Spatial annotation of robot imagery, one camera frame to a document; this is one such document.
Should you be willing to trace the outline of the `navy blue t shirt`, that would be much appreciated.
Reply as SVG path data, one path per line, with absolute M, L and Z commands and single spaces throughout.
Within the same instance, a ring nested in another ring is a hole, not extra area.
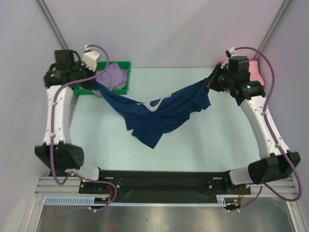
M 211 106 L 209 89 L 202 81 L 149 102 L 138 102 L 118 95 L 99 83 L 94 90 L 124 118 L 126 129 L 132 130 L 132 136 L 152 149 L 164 133 L 179 128 L 190 119 L 192 113 Z

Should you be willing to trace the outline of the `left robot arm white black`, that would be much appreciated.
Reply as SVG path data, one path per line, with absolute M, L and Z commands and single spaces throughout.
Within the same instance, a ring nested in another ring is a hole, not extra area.
M 90 188 L 102 193 L 105 179 L 99 177 L 99 169 L 85 161 L 81 147 L 73 145 L 70 137 L 70 106 L 73 88 L 78 80 L 88 79 L 85 86 L 94 84 L 97 60 L 100 54 L 86 47 L 83 56 L 73 50 L 56 50 L 55 62 L 44 76 L 48 113 L 42 145 L 34 148 L 35 155 L 48 166 L 53 174 L 76 174 L 90 179 Z

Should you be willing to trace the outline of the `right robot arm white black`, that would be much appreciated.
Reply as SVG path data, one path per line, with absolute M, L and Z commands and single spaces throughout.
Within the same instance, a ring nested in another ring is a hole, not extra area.
M 264 184 L 290 177 L 300 155 L 290 150 L 276 128 L 261 83 L 250 80 L 248 58 L 233 56 L 224 64 L 218 63 L 203 85 L 217 92 L 229 91 L 247 117 L 259 150 L 259 160 L 228 172 L 224 191 L 234 194 L 241 184 Z

